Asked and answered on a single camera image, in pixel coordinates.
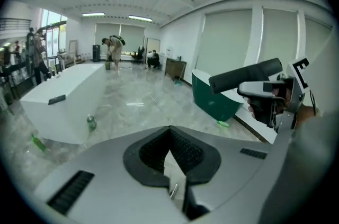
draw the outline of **white column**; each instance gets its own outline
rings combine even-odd
[[[296,59],[303,57],[306,53],[306,22],[305,22],[305,13],[303,10],[298,10],[298,42],[297,42],[297,51]]]
[[[263,8],[261,4],[256,1],[254,2],[252,9],[251,35],[249,36],[249,44],[244,66],[252,65],[258,62],[263,37],[263,24]]]
[[[197,18],[199,18],[199,30],[198,30],[197,42],[195,44],[194,53],[193,53],[191,62],[187,61],[187,68],[185,70],[185,77],[184,77],[185,81],[187,81],[190,84],[192,83],[192,70],[195,69],[195,66],[198,61],[198,54],[200,50],[201,37],[202,37],[203,29],[205,26],[206,15],[204,13],[201,13],[199,16],[197,16]]]

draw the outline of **black rubber pad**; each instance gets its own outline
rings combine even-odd
[[[221,164],[215,147],[173,126],[130,145],[124,152],[123,162],[129,174],[141,184],[169,188],[170,180],[163,174],[169,151],[190,185],[210,181]]]
[[[59,213],[66,214],[93,177],[94,174],[86,171],[77,172],[47,204]]]

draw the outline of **white desk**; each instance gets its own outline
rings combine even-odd
[[[41,83],[20,102],[39,134],[44,138],[82,144],[93,115],[105,90],[103,64],[82,64],[65,69],[60,77]],[[48,105],[51,98],[66,95],[66,100]]]

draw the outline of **fluorescent light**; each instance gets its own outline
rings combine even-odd
[[[88,16],[105,16],[105,13],[84,13],[83,16],[84,17],[88,17]]]
[[[141,21],[147,21],[147,22],[152,22],[153,21],[150,18],[144,18],[144,17],[132,16],[132,15],[129,15],[129,18],[130,19],[141,20]]]
[[[127,106],[144,106],[144,103],[127,103]]]

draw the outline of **glossy floor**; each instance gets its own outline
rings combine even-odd
[[[218,125],[194,104],[189,86],[175,84],[162,71],[128,62],[121,63],[120,67],[105,72],[106,90],[94,114],[97,128],[83,145],[41,139],[48,148],[42,153],[30,137],[31,133],[37,136],[39,133],[18,101],[10,106],[14,115],[2,114],[3,153],[18,183],[33,192],[53,169],[89,146],[157,126],[172,124],[213,135],[257,141],[234,119],[228,121],[229,128]],[[165,174],[171,178],[172,186],[179,184],[176,198],[182,199],[185,177],[171,154],[166,157]]]

